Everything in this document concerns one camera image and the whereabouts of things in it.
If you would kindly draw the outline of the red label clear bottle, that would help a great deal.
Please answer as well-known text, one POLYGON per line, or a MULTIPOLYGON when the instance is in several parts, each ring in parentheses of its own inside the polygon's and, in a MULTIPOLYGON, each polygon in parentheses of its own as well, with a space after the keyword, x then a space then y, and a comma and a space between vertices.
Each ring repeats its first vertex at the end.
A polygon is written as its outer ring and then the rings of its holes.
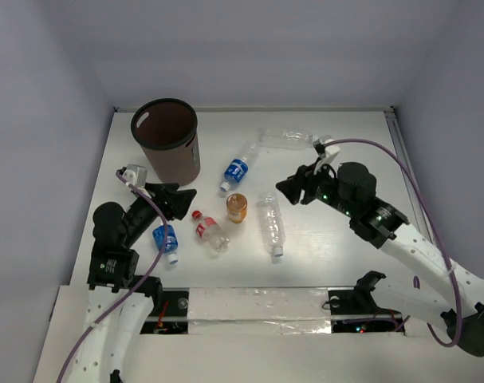
POLYGON ((230 243, 229 235, 210 216, 195 210, 191 213, 195 223, 195 234, 217 252, 226 251, 230 243))

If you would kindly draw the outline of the orange sauce bottle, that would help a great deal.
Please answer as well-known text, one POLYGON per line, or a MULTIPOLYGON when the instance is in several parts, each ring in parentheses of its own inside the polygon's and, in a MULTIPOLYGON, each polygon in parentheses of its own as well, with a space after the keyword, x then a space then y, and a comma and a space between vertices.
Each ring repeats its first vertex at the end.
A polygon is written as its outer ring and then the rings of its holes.
POLYGON ((240 193, 234 193, 226 199, 226 211, 229 220, 233 223, 241 223, 247 214, 248 202, 240 193))

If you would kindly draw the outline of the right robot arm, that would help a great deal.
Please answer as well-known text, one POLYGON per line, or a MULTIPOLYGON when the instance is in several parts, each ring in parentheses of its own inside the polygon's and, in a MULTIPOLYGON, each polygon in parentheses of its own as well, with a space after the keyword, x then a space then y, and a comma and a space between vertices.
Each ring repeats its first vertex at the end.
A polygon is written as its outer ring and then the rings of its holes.
POLYGON ((353 294, 359 311, 405 310, 445 330, 466 353, 484 356, 484 279, 445 260, 405 214, 378 198, 376 178, 363 164, 349 162, 338 169, 321 163, 301 165, 276 188, 293 205, 319 200, 347 216, 356 236, 401 262, 434 291, 403 294, 391 283, 382 284, 384 274, 369 272, 357 281, 353 294))

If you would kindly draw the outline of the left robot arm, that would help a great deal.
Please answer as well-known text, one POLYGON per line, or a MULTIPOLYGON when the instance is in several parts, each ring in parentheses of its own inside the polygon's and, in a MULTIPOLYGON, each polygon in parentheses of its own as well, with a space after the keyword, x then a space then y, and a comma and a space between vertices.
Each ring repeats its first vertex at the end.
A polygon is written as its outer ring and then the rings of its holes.
POLYGON ((129 209, 107 202, 93 212, 84 332, 65 359, 59 382, 122 382, 136 336, 162 308, 162 283, 149 272, 136 274, 139 256, 133 246, 156 219, 165 231, 170 221, 183 219, 197 191, 146 184, 132 193, 136 200, 129 209))

